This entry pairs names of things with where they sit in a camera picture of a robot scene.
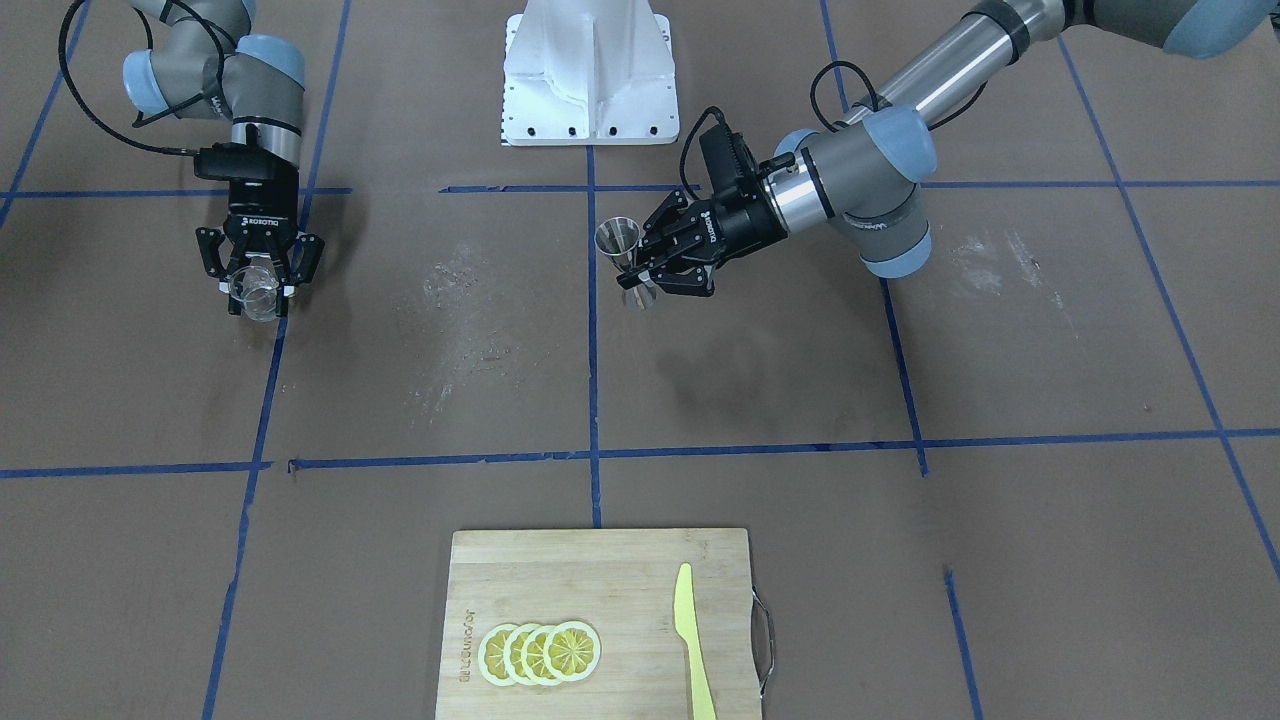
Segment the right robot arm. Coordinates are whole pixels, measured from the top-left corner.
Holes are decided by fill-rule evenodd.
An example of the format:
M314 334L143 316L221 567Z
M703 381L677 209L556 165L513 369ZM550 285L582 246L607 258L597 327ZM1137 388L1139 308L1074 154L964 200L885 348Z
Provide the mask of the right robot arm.
M157 49L129 54L123 83L137 124L165 117L228 120L230 140L195 151L195 174L228 186L228 214L196 242L205 272L266 319L285 316L314 278L324 243L300 228L305 59L291 42L256 35L251 1L137 1L169 28Z

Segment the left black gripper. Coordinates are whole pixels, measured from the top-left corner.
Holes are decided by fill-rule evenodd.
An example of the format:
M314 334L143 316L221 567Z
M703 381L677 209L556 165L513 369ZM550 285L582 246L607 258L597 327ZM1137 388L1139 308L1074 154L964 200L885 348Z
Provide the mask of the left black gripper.
M649 268L617 259L618 284L623 290L644 284L690 297L714 293L716 266L788 237L764 195L726 205L713 199L691 200L686 191L673 191L643 223L643 229L636 263L667 264Z

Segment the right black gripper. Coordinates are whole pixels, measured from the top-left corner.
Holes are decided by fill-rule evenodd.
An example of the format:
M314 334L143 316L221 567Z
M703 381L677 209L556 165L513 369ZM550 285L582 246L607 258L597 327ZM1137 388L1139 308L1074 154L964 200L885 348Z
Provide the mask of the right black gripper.
M230 293L230 277L241 268L236 243L232 243L229 259L221 258L220 247L228 237L247 251L291 250L285 258L289 263L280 274L280 318L288 318L297 288L314 279L325 247L316 234L297 236L298 191L297 167L273 181L232 181L224 222L227 234L210 227L195 232L206 274L219 282L223 293Z

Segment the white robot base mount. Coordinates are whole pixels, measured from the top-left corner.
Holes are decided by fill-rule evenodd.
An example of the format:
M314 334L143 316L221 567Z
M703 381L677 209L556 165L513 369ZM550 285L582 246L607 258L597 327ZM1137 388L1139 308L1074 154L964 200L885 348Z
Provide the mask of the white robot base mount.
M530 1L506 22L500 141L662 145L680 135L671 26L648 1Z

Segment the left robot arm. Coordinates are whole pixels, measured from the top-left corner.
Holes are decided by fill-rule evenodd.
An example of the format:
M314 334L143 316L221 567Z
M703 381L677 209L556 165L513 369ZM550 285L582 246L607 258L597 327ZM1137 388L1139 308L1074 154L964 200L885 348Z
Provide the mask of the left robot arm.
M710 191L668 195L614 260L618 284L708 297L714 272L828 224L881 278L918 270L932 250L920 184L938 165L933 129L956 119L1033 44L1091 26L1179 56L1235 47L1272 1L982 1L845 117L786 136L756 161L718 108L696 123Z

